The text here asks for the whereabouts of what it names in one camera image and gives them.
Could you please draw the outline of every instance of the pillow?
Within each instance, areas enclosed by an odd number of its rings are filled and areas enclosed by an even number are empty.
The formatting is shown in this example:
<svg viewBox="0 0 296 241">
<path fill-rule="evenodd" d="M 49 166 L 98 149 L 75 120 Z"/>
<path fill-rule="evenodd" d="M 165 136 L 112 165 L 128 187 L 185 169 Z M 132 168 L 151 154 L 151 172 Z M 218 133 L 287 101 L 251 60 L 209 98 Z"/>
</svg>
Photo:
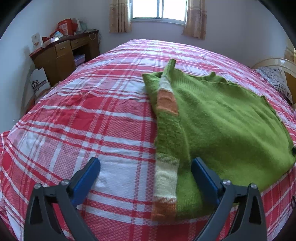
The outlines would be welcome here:
<svg viewBox="0 0 296 241">
<path fill-rule="evenodd" d="M 284 72 L 281 69 L 278 67 L 260 67 L 256 70 L 290 105 L 292 105 L 292 94 L 288 88 L 286 78 L 283 77 Z"/>
</svg>

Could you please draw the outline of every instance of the wooden desk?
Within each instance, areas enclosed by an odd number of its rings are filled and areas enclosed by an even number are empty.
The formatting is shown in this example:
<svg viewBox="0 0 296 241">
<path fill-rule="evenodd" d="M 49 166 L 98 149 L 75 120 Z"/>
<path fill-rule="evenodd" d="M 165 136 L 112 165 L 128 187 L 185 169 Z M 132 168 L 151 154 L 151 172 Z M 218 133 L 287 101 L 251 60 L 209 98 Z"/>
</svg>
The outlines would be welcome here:
<svg viewBox="0 0 296 241">
<path fill-rule="evenodd" d="M 51 86 L 66 79 L 75 69 L 74 55 L 85 54 L 85 61 L 100 55 L 98 30 L 68 35 L 31 56 L 37 69 L 44 68 Z"/>
</svg>

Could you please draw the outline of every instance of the red plaid bedsheet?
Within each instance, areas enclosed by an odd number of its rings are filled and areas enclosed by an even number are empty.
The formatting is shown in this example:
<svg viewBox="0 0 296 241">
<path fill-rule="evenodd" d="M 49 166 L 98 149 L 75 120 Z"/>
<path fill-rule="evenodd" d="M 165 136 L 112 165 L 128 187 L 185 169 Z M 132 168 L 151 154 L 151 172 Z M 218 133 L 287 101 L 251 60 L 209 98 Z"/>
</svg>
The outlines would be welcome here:
<svg viewBox="0 0 296 241">
<path fill-rule="evenodd" d="M 19 240 L 34 184 L 70 179 L 93 156 L 101 160 L 101 172 L 78 209 L 100 241 L 185 241 L 200 232 L 207 217 L 170 224 L 150 220 L 157 126 L 141 75 L 162 71 L 171 58 L 185 73 L 214 71 L 265 95 L 296 144 L 293 110 L 255 70 L 193 46 L 129 41 L 82 65 L 1 135 L 0 217 Z M 262 193 L 269 240 L 291 213 L 295 181 L 294 166 Z M 219 239 L 233 219 L 234 212 Z"/>
</svg>

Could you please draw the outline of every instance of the window frame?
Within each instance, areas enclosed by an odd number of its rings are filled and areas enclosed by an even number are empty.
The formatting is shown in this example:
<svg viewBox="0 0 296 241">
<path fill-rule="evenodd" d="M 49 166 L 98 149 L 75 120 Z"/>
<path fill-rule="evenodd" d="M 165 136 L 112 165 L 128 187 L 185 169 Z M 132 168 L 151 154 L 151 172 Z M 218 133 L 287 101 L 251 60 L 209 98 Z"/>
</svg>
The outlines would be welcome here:
<svg viewBox="0 0 296 241">
<path fill-rule="evenodd" d="M 146 21 L 149 21 L 149 22 L 174 23 L 174 24 L 185 26 L 186 18 L 187 18 L 187 10 L 188 10 L 188 0 L 186 0 L 184 21 L 176 20 L 176 19 L 170 19 L 170 18 L 164 18 L 163 17 L 164 0 L 163 0 L 163 6 L 162 6 L 162 14 L 161 14 L 161 17 L 159 17 L 159 4 L 160 4 L 160 0 L 157 0 L 157 17 L 156 18 L 134 18 L 133 17 L 133 0 L 130 0 L 131 21 L 132 22 L 146 22 Z"/>
</svg>

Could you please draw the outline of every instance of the white wall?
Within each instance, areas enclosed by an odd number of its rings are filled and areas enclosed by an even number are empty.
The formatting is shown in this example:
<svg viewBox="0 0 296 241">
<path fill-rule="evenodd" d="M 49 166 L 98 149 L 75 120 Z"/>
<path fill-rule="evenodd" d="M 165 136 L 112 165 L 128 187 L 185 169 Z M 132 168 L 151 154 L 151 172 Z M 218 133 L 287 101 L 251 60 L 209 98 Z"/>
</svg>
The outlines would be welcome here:
<svg viewBox="0 0 296 241">
<path fill-rule="evenodd" d="M 206 0 L 207 34 L 199 40 L 168 23 L 133 22 L 131 33 L 109 33 L 109 1 L 74 0 L 77 17 L 102 34 L 104 53 L 131 39 L 157 39 L 211 50 L 252 66 L 266 57 L 283 57 L 287 36 L 276 18 L 256 0 Z"/>
<path fill-rule="evenodd" d="M 247 5 L 244 64 L 253 66 L 271 57 L 284 57 L 287 34 L 273 14 L 259 1 L 251 0 Z"/>
<path fill-rule="evenodd" d="M 29 54 L 31 36 L 48 36 L 56 24 L 71 17 L 70 0 L 32 0 L 12 21 L 0 39 L 0 132 L 10 130 L 19 120 L 22 105 L 33 95 L 29 86 L 34 69 Z"/>
<path fill-rule="evenodd" d="M 199 46 L 242 61 L 243 36 L 247 15 L 247 1 L 206 0 L 206 40 L 182 35 L 183 27 L 170 23 L 133 22 L 132 32 L 109 33 L 109 1 L 75 0 L 77 16 L 85 20 L 89 28 L 96 28 L 102 35 L 101 52 L 109 51 L 131 39 L 157 39 Z"/>
<path fill-rule="evenodd" d="M 287 36 L 287 48 L 290 50 L 290 51 L 292 51 L 292 52 L 294 52 L 294 46 L 293 46 L 293 44 L 292 44 L 292 42 L 291 42 L 291 40 L 289 39 L 289 37 Z"/>
</svg>

